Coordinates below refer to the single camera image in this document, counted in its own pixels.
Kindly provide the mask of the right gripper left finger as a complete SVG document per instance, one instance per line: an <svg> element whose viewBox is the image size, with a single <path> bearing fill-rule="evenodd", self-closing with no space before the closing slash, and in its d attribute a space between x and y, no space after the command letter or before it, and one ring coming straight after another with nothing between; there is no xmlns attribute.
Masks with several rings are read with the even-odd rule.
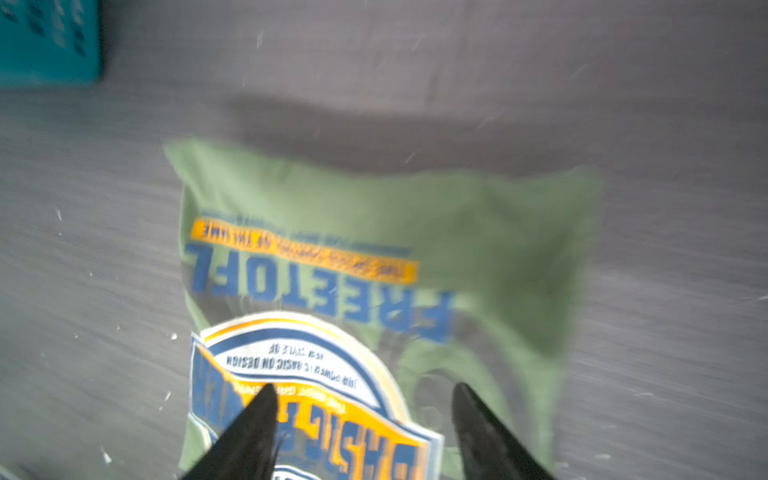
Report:
<svg viewBox="0 0 768 480"><path fill-rule="evenodd" d="M266 384L183 480L270 480L282 441L276 440L278 394Z"/></svg>

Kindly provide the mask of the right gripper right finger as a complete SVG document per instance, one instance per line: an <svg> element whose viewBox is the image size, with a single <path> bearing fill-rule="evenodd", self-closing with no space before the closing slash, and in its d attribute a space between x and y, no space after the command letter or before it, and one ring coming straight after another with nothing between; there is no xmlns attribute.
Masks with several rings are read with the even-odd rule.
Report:
<svg viewBox="0 0 768 480"><path fill-rule="evenodd" d="M555 479L467 383L454 386L451 415L465 479Z"/></svg>

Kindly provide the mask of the green tank top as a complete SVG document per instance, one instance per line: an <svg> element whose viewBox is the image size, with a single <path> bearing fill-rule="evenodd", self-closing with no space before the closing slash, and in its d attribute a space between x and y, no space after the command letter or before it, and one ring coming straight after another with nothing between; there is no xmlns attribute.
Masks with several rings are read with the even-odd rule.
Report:
<svg viewBox="0 0 768 480"><path fill-rule="evenodd" d="M269 384L278 479L462 478L459 383L552 464L594 174L363 174L197 139L165 152L192 319L182 471Z"/></svg>

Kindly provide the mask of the teal plastic basket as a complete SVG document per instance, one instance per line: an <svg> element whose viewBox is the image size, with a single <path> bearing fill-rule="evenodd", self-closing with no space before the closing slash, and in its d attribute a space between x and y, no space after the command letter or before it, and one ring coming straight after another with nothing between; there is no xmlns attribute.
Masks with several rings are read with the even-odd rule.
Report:
<svg viewBox="0 0 768 480"><path fill-rule="evenodd" d="M1 0L1 87L96 83L100 27L99 1Z"/></svg>

